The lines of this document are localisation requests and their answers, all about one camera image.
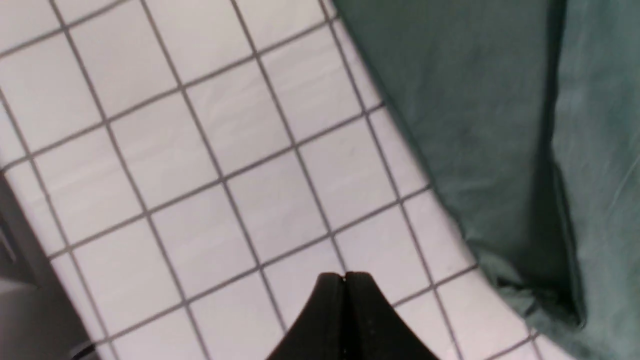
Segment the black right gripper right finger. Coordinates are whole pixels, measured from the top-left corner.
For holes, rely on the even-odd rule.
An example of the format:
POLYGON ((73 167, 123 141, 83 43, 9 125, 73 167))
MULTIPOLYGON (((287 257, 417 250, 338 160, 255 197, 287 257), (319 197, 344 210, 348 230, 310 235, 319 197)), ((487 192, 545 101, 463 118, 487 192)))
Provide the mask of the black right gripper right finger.
POLYGON ((346 360, 436 360, 387 301, 373 276, 345 275, 346 360))

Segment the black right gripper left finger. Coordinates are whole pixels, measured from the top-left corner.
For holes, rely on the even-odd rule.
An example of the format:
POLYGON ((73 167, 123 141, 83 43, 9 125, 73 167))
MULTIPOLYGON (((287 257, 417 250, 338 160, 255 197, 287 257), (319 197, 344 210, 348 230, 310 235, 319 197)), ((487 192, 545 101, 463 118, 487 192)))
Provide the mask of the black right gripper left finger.
POLYGON ((321 273, 302 308, 270 360, 340 360, 345 281, 321 273))

